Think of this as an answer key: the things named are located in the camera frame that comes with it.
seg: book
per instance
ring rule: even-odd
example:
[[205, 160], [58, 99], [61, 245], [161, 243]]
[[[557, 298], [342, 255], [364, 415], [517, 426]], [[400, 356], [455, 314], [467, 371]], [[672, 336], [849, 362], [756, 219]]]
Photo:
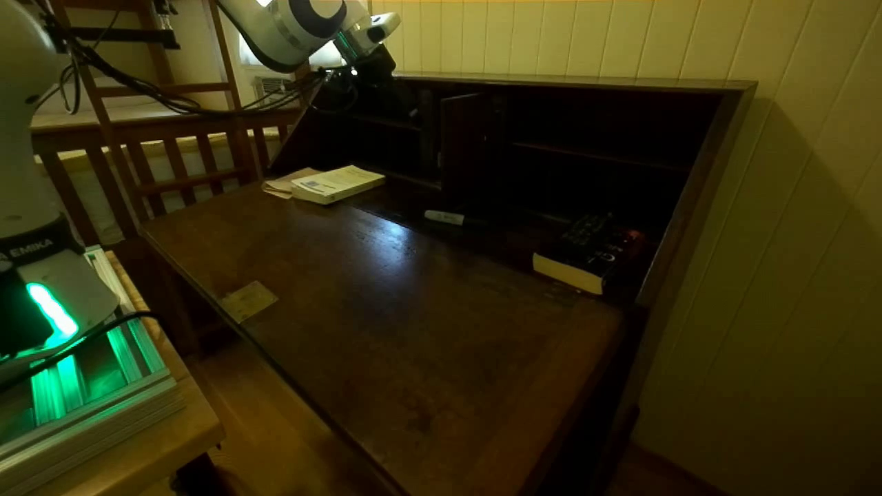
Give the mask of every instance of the book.
[[533, 269], [590, 294], [613, 285], [643, 263], [648, 236], [623, 226], [613, 211], [576, 216], [557, 238], [533, 252]]
[[384, 182], [384, 174], [358, 165], [342, 165], [332, 171], [303, 167], [278, 179], [269, 179], [264, 192], [278, 197], [302, 197], [313, 203], [336, 203]]

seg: beige wall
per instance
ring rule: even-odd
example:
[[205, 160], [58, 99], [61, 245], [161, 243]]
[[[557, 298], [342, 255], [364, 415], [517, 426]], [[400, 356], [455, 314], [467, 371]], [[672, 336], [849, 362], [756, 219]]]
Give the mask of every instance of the beige wall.
[[732, 492], [880, 492], [882, 0], [375, 0], [402, 72], [759, 80], [637, 441]]

